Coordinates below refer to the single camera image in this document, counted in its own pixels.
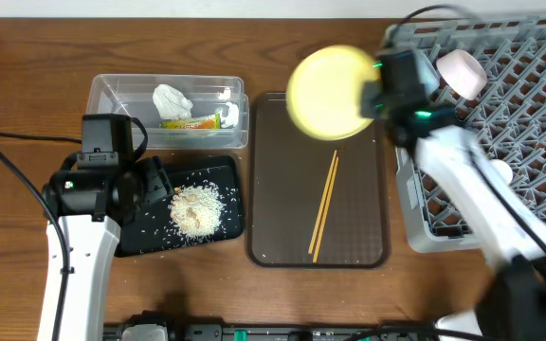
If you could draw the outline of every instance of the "white wall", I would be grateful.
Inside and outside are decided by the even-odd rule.
[[[444,2],[478,13],[546,12],[546,0],[0,0],[0,17],[383,18]]]

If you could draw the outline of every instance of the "small black tray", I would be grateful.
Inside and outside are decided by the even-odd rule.
[[[239,237],[244,230],[244,212],[241,192],[238,188],[235,162],[230,156],[209,157],[187,166],[164,166],[173,188],[200,186],[208,180],[218,186],[226,204],[221,215],[221,226],[207,237],[187,238],[176,235],[178,227],[172,223],[172,195],[143,206],[136,212],[131,224],[121,229],[121,237],[116,250],[117,257],[170,250],[207,242],[219,242]]]

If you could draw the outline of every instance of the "crumpled paper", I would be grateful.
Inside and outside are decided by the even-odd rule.
[[[153,92],[153,103],[157,107],[161,119],[191,118],[193,103],[170,85],[160,84],[156,87]]]

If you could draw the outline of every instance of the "brown tray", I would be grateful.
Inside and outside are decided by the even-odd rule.
[[[382,129],[340,140],[296,128],[285,93],[264,94],[253,120],[247,254],[261,266],[374,268],[389,256]],[[308,254],[332,155],[338,168],[317,263]]]

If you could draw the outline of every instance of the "pile of white grain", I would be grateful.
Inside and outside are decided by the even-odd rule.
[[[216,232],[224,204],[216,185],[175,188],[172,198],[173,221],[187,237],[203,237]]]

